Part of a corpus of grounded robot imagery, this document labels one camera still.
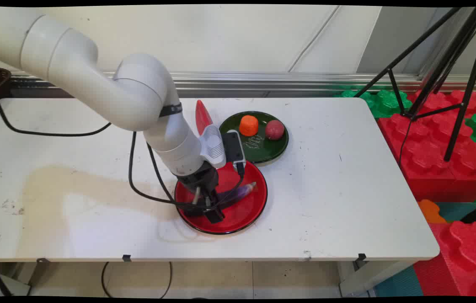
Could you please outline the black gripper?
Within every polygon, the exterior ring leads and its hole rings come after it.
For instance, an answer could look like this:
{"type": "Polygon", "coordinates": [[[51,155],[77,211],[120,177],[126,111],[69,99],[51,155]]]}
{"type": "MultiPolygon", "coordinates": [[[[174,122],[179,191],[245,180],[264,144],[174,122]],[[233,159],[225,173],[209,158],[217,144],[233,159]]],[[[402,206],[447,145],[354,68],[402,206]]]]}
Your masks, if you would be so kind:
{"type": "Polygon", "coordinates": [[[177,177],[177,185],[193,194],[193,198],[187,201],[184,215],[203,215],[212,224],[222,222],[225,216],[220,207],[216,187],[219,183],[217,169],[208,162],[203,162],[198,170],[186,176],[177,177]]]}

